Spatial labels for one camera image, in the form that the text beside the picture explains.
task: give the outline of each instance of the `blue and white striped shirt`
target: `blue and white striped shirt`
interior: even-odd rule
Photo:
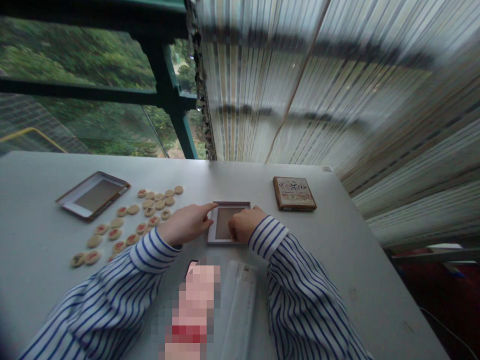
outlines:
[[[280,359],[372,359],[325,269],[267,216],[249,248],[269,261],[270,337]],[[157,229],[66,293],[20,359],[120,359],[181,249]]]

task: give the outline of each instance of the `green window frame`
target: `green window frame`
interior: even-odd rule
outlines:
[[[198,158],[186,115],[197,108],[197,96],[182,91],[169,46],[188,39],[182,0],[5,0],[0,15],[127,32],[139,42],[156,80],[155,90],[139,90],[0,77],[0,92],[157,106],[170,116],[185,158]]]

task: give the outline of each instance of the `glass pane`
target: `glass pane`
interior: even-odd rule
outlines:
[[[126,32],[0,16],[0,76],[155,89],[140,44]]]
[[[159,141],[149,119],[158,132]],[[0,93],[0,151],[185,158],[167,113],[149,106]]]
[[[190,110],[186,113],[188,123],[190,125],[191,136],[195,144],[196,154],[201,160],[207,160],[207,153],[205,150],[205,129],[202,112],[198,110]]]
[[[147,105],[144,105],[143,107],[150,117],[151,123],[157,134],[160,136],[163,148],[168,153],[168,156],[171,159],[185,159],[184,152],[180,146],[179,138],[175,133],[170,116],[162,108]]]
[[[189,55],[188,41],[175,39],[170,45],[171,62],[181,89],[187,93],[197,93],[195,82],[195,62]]]

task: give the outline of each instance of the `right hand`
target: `right hand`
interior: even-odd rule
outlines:
[[[259,206],[236,213],[228,222],[231,239],[239,243],[248,244],[255,228],[266,217],[267,214]]]

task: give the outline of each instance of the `striped curtain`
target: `striped curtain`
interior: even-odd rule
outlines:
[[[197,0],[221,161],[331,166],[384,247],[480,233],[480,2]]]

